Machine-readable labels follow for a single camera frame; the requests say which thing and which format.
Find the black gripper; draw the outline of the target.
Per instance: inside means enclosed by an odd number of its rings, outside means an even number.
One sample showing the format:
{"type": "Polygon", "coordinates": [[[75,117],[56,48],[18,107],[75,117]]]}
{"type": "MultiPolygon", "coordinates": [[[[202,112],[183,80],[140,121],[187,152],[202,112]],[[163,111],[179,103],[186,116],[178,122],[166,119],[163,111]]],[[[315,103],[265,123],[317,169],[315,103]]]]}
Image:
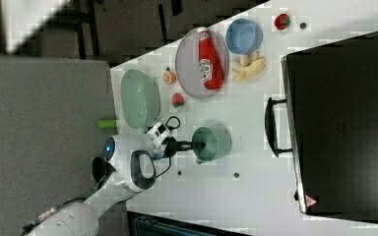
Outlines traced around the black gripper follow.
{"type": "Polygon", "coordinates": [[[204,142],[176,142],[174,137],[166,138],[164,149],[164,157],[174,157],[178,151],[187,151],[193,148],[204,148],[204,142]]]}

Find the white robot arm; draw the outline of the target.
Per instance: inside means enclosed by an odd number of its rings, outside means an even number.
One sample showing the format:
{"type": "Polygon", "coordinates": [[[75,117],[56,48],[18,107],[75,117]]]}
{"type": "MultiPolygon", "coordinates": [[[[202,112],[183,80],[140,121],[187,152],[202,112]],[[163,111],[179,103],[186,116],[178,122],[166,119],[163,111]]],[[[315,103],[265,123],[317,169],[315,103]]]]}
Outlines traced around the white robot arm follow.
{"type": "Polygon", "coordinates": [[[20,236],[96,236],[98,219],[118,203],[150,189],[160,176],[154,162],[179,151],[201,149],[202,141],[179,142],[170,126],[156,123],[143,134],[109,138],[98,160],[103,171],[96,184],[76,199],[54,206],[23,227],[20,236]]]}

